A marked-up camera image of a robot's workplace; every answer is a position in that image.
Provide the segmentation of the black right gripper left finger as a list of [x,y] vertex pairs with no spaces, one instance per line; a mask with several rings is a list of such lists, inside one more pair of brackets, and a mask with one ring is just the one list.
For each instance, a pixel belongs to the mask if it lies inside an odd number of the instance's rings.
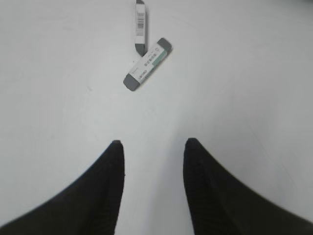
[[124,149],[113,141],[58,195],[3,225],[2,235],[112,235],[124,189]]

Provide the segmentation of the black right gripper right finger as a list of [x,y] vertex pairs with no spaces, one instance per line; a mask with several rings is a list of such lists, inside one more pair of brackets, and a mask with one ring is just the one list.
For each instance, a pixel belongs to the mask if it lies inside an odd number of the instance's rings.
[[196,235],[311,235],[312,222],[258,195],[196,138],[185,144],[185,193]]

